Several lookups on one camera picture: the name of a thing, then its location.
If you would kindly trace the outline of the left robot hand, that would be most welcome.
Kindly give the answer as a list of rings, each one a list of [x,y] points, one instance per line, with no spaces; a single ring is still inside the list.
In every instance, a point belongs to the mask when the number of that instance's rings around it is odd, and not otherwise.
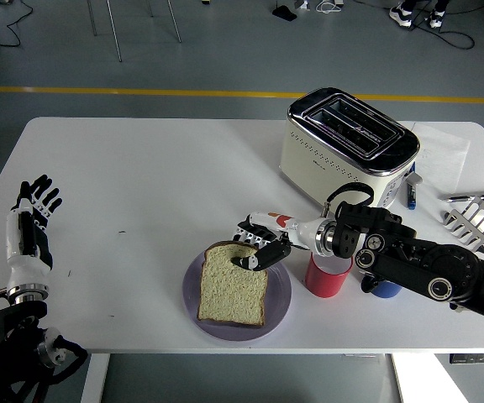
[[[59,193],[47,175],[21,183],[6,220],[6,253],[11,270],[8,290],[41,285],[53,268],[46,229],[55,209],[62,204]]]

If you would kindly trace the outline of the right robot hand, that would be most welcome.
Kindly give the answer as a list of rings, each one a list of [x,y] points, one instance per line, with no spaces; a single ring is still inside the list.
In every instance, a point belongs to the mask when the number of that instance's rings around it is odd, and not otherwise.
[[[261,271],[285,259],[292,247],[329,257],[333,252],[327,239],[333,232],[334,225],[327,218],[302,222],[280,213],[252,212],[238,224],[234,240],[258,250],[249,257],[235,256],[231,262],[245,270]]]

